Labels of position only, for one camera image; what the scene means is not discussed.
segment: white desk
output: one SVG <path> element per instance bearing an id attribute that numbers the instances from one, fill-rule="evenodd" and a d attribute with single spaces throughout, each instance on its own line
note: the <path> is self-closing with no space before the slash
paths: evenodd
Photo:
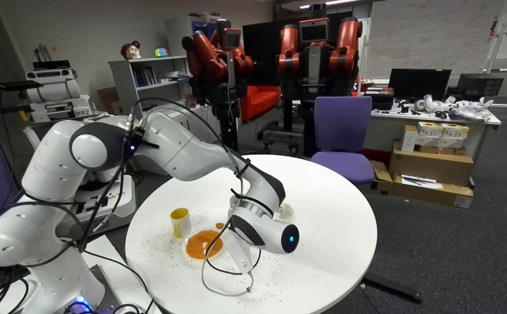
<path id="1" fill-rule="evenodd" d="M 124 263 L 124 260 L 118 256 L 118 253 L 115 251 L 115 248 L 106 237 L 99 237 L 89 242 L 87 249 Z M 146 295 L 143 284 L 138 281 L 138 277 L 132 272 L 129 272 L 127 269 L 117 263 L 111 263 L 90 255 L 84 255 L 84 260 L 89 267 L 92 265 L 101 267 L 103 276 L 108 279 L 117 300 L 120 300 L 122 303 L 134 303 L 143 309 L 148 307 L 150 296 Z M 26 281 L 30 283 L 30 295 L 26 300 L 30 300 L 30 296 L 35 291 L 36 281 L 33 279 L 33 276 L 26 276 Z M 21 281 L 12 283 L 7 296 L 0 303 L 0 314 L 7 314 L 21 300 L 23 293 L 24 293 L 24 284 Z M 157 307 L 151 307 L 150 314 L 160 314 L 160 310 Z"/>
<path id="2" fill-rule="evenodd" d="M 193 227 L 225 221 L 230 188 L 239 181 L 218 169 L 197 181 L 171 180 L 139 208 L 127 232 L 127 260 L 171 312 L 322 312 L 347 296 L 366 274 L 376 248 L 376 221 L 364 195 L 340 174 L 308 160 L 251 155 L 253 164 L 279 178 L 293 206 L 289 218 L 301 232 L 291 255 L 263 253 L 253 270 L 253 293 L 219 296 L 200 283 L 200 263 L 183 256 L 172 239 L 169 213 L 188 208 Z M 228 253 L 216 256 L 232 265 Z M 242 291 L 247 279 L 207 270 L 212 284 Z"/>
<path id="3" fill-rule="evenodd" d="M 387 113 L 373 110 L 371 117 L 373 119 L 369 122 L 362 148 L 392 152 L 392 143 L 402 139 L 404 126 L 416 124 L 420 120 L 439 124 L 465 124 L 470 127 L 470 133 L 465 139 L 465 152 L 474 159 L 474 162 L 477 162 L 479 150 L 488 129 L 502 126 L 502 122 L 493 113 L 488 120 L 451 120 L 439 119 L 434 113 L 402 113 L 397 105 L 394 105 L 392 110 L 388 110 Z"/>

